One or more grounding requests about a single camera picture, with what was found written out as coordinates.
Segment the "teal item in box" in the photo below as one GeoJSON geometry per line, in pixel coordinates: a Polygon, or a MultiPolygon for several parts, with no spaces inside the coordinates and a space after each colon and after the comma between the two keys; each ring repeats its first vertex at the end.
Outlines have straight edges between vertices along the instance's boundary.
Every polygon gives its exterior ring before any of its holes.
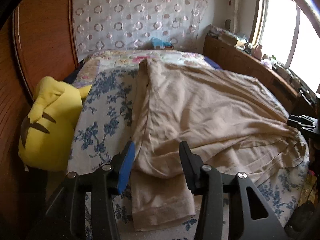
{"type": "Polygon", "coordinates": [[[174,46],[171,44],[171,42],[165,42],[155,37],[151,39],[151,44],[155,50],[173,50],[174,49],[174,46]]]}

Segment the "cardboard box on sideboard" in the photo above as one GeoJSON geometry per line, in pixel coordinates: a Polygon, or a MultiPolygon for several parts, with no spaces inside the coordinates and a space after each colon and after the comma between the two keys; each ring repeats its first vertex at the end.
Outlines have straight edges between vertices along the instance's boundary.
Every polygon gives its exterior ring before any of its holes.
{"type": "Polygon", "coordinates": [[[228,33],[221,33],[219,35],[219,39],[222,42],[224,42],[224,43],[226,43],[226,44],[228,44],[229,46],[232,46],[232,47],[235,47],[237,42],[238,42],[237,37],[234,37],[233,35],[230,35],[228,33]]]}

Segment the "window with wooden frame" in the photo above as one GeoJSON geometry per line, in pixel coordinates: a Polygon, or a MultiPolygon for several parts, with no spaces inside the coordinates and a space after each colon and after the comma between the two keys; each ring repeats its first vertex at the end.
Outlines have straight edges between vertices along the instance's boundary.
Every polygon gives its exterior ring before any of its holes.
{"type": "Polygon", "coordinates": [[[319,36],[293,0],[259,0],[253,42],[273,68],[293,87],[319,93],[319,36]]]}

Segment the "pink ceramic figurine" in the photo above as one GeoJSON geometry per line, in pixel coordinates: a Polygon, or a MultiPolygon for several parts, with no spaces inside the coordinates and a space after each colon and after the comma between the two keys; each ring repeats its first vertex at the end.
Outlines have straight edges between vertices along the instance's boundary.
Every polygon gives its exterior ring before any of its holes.
{"type": "Polygon", "coordinates": [[[263,57],[263,54],[262,54],[262,48],[263,46],[261,44],[257,45],[253,51],[253,57],[257,60],[261,60],[262,57],[263,57]]]}

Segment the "yellow plush toy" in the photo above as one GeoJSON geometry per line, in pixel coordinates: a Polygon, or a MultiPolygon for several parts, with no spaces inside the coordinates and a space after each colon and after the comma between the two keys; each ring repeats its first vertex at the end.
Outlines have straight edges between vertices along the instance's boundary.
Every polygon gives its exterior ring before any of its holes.
{"type": "Polygon", "coordinates": [[[46,76],[37,84],[34,103],[22,122],[18,156],[24,169],[64,171],[74,130],[91,86],[76,88],[46,76]]]}

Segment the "wooden sliding wardrobe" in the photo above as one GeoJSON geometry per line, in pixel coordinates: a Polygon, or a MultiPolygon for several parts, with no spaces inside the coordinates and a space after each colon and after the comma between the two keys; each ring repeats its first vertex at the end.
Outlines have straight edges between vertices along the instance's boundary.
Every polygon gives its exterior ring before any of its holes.
{"type": "Polygon", "coordinates": [[[1,0],[1,220],[20,214],[21,122],[44,76],[63,80],[78,65],[72,0],[1,0]]]}

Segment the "beige printed t-shirt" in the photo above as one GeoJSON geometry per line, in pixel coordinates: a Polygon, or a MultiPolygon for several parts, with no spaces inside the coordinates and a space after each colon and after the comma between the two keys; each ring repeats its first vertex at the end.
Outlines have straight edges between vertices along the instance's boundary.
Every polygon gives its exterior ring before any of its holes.
{"type": "Polygon", "coordinates": [[[145,59],[136,80],[131,194],[137,231],[176,226],[199,209],[183,174],[182,141],[204,163],[226,174],[246,172],[256,185],[308,159],[306,140],[254,77],[145,59]]]}

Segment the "sheer circle-patterned curtain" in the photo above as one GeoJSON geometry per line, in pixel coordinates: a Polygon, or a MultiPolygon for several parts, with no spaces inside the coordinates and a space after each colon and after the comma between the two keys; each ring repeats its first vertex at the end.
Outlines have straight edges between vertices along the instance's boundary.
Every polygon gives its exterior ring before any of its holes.
{"type": "Polygon", "coordinates": [[[148,48],[153,39],[197,51],[207,0],[73,0],[77,52],[148,48]]]}

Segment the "long wooden sideboard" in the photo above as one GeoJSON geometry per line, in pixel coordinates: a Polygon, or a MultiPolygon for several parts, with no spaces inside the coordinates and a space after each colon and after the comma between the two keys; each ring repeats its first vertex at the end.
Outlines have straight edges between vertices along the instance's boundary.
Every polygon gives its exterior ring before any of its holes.
{"type": "Polygon", "coordinates": [[[276,72],[250,55],[211,36],[206,36],[203,55],[222,69],[257,78],[290,113],[298,94],[276,72]]]}

